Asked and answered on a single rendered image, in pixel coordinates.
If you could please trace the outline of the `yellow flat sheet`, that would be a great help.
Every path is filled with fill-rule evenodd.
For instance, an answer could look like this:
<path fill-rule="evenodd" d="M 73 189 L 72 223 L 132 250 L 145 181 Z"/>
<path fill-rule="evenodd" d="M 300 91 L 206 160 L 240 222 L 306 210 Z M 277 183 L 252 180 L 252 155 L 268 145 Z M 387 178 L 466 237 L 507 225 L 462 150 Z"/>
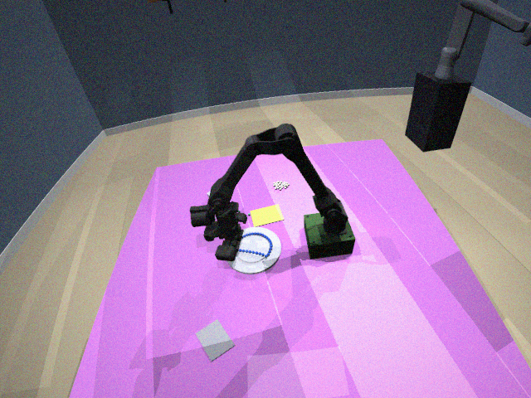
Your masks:
<path fill-rule="evenodd" d="M 250 212 L 254 227 L 284 220 L 279 204 L 263 207 Z"/>

